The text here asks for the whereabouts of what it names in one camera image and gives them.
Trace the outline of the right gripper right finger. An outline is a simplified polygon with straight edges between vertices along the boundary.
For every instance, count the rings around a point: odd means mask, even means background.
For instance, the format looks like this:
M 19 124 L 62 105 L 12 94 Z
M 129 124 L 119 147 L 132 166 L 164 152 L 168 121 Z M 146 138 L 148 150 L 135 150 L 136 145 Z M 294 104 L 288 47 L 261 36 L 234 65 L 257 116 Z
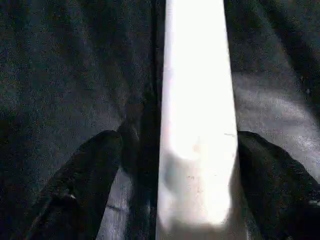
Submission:
M 320 238 L 320 184 L 280 146 L 238 131 L 241 185 L 266 240 Z

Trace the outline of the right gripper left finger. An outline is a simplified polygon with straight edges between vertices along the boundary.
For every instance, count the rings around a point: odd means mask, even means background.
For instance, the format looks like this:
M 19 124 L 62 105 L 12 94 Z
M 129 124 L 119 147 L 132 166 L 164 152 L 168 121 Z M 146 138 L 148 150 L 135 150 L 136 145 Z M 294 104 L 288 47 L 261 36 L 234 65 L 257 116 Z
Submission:
M 122 154 L 114 130 L 83 143 L 53 175 L 27 215 L 26 240 L 94 240 Z

